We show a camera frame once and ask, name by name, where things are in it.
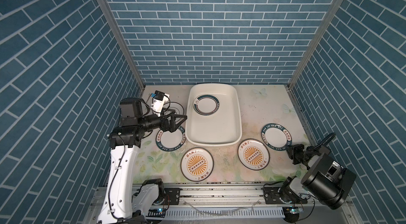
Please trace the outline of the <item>green red ring plate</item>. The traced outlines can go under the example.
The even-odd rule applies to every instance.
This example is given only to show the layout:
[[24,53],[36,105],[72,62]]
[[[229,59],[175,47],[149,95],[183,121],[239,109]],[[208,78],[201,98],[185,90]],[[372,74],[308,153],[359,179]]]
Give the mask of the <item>green red ring plate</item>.
[[219,100],[213,95],[201,95],[193,102],[194,111],[202,116],[210,116],[219,109]]

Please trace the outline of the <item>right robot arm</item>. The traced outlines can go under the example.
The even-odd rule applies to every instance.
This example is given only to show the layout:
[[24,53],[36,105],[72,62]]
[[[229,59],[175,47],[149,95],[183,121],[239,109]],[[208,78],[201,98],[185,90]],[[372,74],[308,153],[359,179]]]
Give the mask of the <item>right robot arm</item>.
[[293,164],[302,164],[307,172],[302,178],[288,177],[279,189],[279,198],[285,203],[306,203],[315,198],[332,210],[341,207],[357,178],[329,156],[325,145],[305,148],[303,144],[286,148]]

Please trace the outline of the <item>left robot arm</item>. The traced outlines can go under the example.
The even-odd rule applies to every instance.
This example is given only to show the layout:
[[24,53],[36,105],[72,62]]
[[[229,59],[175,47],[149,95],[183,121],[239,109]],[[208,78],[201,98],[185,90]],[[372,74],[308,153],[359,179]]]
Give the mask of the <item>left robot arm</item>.
[[145,224],[150,208],[162,203],[162,212],[169,208],[169,196],[161,179],[146,180],[137,196],[133,195],[133,165],[147,133],[160,129],[175,132],[186,115],[170,108],[169,95],[156,91],[148,105],[142,98],[125,98],[120,104],[118,125],[108,135],[111,165],[103,206],[97,217],[99,224]]

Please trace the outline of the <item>white plastic bin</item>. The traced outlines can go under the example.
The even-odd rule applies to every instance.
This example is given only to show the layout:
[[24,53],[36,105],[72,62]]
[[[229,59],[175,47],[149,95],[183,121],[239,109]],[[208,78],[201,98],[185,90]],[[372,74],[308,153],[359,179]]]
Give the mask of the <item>white plastic bin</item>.
[[[210,116],[197,114],[194,100],[201,95],[213,95],[219,109]],[[198,146],[229,146],[242,138],[242,119],[239,97],[234,86],[204,83],[190,89],[187,104],[186,138]]]

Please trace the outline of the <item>white plate thin dark rim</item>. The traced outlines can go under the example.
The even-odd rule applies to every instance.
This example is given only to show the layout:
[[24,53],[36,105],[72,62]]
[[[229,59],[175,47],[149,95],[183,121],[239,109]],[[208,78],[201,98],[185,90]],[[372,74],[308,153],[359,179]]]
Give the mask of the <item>white plate thin dark rim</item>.
[[171,102],[168,106],[170,111],[173,111],[176,115],[184,115],[185,110],[183,106],[178,102]]

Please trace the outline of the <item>left green lettered rim plate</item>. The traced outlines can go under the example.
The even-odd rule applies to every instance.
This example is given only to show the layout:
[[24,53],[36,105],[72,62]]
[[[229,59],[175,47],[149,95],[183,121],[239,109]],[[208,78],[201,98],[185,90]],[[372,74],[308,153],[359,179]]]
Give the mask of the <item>left green lettered rim plate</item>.
[[173,152],[180,149],[186,141],[185,129],[180,126],[175,132],[159,130],[155,143],[164,152]]

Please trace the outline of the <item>green lettered rim plate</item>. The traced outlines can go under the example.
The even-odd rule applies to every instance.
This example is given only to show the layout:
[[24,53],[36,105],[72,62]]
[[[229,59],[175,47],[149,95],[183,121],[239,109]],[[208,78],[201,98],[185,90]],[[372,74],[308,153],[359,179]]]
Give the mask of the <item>green lettered rim plate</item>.
[[285,151],[292,145],[291,134],[279,124],[266,124],[261,130],[261,137],[265,144],[275,151]]
[[155,143],[164,152],[173,152],[180,149],[186,141],[185,129],[180,126],[175,132],[159,130]]

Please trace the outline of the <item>right green lettered rim plate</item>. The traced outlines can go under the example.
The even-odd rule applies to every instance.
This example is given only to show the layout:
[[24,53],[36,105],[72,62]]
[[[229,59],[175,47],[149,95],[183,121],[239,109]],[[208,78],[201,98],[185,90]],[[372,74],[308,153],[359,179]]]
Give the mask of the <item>right green lettered rim plate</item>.
[[285,151],[292,145],[291,134],[279,124],[266,124],[261,130],[261,137],[265,144],[275,151]]

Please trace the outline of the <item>right orange sunburst plate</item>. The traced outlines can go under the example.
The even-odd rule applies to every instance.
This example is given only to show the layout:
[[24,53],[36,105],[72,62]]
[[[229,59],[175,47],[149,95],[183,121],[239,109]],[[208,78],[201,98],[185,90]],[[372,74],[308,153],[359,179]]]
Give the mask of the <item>right orange sunburst plate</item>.
[[237,150],[240,162],[248,169],[261,171],[270,161],[267,147],[256,139],[246,139],[240,143]]

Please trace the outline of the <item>orange sunburst plate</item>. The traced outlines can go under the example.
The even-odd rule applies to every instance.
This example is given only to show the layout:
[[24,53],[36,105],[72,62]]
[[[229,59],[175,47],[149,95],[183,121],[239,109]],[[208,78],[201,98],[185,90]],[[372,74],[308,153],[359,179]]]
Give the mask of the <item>orange sunburst plate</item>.
[[187,151],[181,159],[181,172],[191,182],[201,182],[213,172],[213,156],[204,148],[196,147]]
[[248,169],[261,171],[270,161],[267,147],[256,139],[246,139],[240,143],[237,150],[240,162]]

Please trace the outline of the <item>left orange sunburst plate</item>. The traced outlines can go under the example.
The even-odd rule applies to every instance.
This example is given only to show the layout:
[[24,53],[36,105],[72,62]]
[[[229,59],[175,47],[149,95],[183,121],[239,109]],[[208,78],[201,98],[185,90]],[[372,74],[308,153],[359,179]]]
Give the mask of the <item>left orange sunburst plate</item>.
[[187,151],[181,159],[181,172],[191,182],[201,182],[213,172],[213,156],[204,148],[196,147]]

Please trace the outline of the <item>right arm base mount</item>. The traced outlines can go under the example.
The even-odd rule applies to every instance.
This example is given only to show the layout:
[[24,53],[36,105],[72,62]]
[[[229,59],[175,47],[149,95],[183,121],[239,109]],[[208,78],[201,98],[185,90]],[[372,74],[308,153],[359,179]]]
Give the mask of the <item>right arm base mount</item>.
[[307,199],[301,198],[289,187],[275,187],[266,184],[263,187],[263,194],[267,205],[304,205],[308,203]]

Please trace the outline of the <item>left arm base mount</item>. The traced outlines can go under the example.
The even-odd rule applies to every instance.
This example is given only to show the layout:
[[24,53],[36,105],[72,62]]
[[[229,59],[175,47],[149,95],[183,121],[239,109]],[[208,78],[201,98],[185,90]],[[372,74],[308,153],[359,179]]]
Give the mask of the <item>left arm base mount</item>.
[[166,188],[160,190],[157,185],[146,185],[138,189],[136,197],[133,198],[133,208],[140,207],[146,203],[153,206],[178,205],[180,200],[180,188]]

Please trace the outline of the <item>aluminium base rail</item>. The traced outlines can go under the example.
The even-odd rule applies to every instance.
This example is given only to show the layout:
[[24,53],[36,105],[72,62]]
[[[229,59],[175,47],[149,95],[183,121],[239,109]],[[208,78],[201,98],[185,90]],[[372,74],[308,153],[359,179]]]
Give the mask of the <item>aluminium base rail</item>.
[[299,211],[300,224],[360,224],[354,204],[345,202],[332,210],[316,199],[307,203],[285,203],[277,186],[263,183],[168,183],[166,215],[150,217],[152,223],[283,224],[288,208]]

